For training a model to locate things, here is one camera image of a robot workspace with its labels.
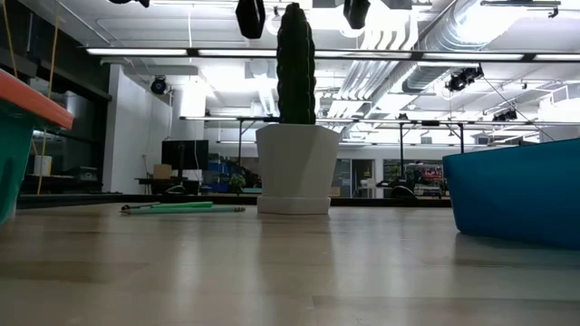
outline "cactus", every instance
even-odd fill
[[[314,42],[312,29],[299,4],[288,5],[282,16],[276,59],[280,122],[315,124]]]

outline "white pot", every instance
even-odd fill
[[[340,134],[312,125],[273,124],[256,132],[262,175],[259,213],[328,214]]]

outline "blue plastic tub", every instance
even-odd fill
[[[457,228],[580,249],[580,139],[443,158]]]

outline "computer monitor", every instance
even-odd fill
[[[161,163],[169,164],[176,170],[207,170],[208,156],[207,140],[167,140],[161,143]]]

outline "floor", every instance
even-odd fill
[[[19,211],[11,325],[580,325],[580,252],[459,235],[449,209],[329,216]]]

